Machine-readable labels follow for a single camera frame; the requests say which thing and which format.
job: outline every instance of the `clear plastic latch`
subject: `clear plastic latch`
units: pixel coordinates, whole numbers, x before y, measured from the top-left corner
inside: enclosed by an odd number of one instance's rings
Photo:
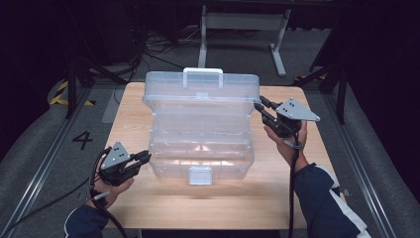
[[[211,185],[213,183],[213,174],[210,167],[190,167],[189,184],[190,185]]]

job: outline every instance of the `person's right hand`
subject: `person's right hand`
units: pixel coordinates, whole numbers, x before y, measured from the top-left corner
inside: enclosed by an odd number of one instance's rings
[[[299,170],[301,170],[302,168],[304,168],[305,166],[309,165],[308,162],[306,161],[306,158],[303,154],[303,149],[305,147],[306,144],[306,139],[307,139],[307,135],[308,135],[308,130],[307,130],[307,121],[302,121],[302,126],[298,132],[298,140],[299,142],[302,144],[302,149],[299,150],[299,158],[296,162],[296,166],[295,166],[295,172],[298,172]],[[284,143],[283,140],[288,140],[290,141],[292,144],[295,143],[294,138],[288,138],[288,139],[282,139],[277,137],[277,135],[275,134],[274,131],[271,130],[271,128],[269,128],[268,126],[264,126],[263,127],[266,131],[266,134],[269,136],[270,139],[272,139],[275,144],[277,145],[277,150],[278,152],[284,157],[284,159],[287,161],[287,163],[289,165],[291,165],[291,160],[294,154],[294,149],[291,148],[290,146],[286,145]]]

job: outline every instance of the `white desk frame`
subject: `white desk frame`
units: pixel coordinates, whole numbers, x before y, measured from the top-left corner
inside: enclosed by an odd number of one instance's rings
[[[283,40],[290,10],[284,14],[236,14],[236,13],[207,13],[206,6],[203,6],[201,14],[201,46],[198,58],[198,67],[205,67],[207,57],[207,29],[241,29],[278,31],[275,44],[270,44],[270,50],[274,63],[280,77],[286,76],[286,71],[281,61],[279,48]]]

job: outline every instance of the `plastic container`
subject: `plastic container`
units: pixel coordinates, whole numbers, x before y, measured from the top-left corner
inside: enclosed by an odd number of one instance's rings
[[[149,72],[143,102],[153,110],[155,174],[204,178],[191,184],[243,178],[254,162],[250,119],[259,97],[259,78],[251,74]]]

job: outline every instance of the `person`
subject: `person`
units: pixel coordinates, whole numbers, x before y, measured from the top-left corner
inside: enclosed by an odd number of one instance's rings
[[[291,165],[294,149],[286,145],[283,139],[278,138],[268,126],[263,128],[268,137],[275,142],[278,152]],[[306,121],[302,121],[298,139],[302,147],[295,164],[294,190],[307,223],[308,237],[370,237],[365,223],[340,198],[337,179],[327,169],[309,164],[306,160],[303,154],[307,140]],[[113,187],[111,193],[105,196],[106,208],[111,206],[118,195],[127,190],[133,182],[131,178],[120,186]],[[96,182],[95,187],[101,192],[110,189],[101,179]],[[102,229],[107,223],[108,218],[95,209],[91,200],[87,200],[84,205],[69,214],[64,230],[68,238],[102,237]]]

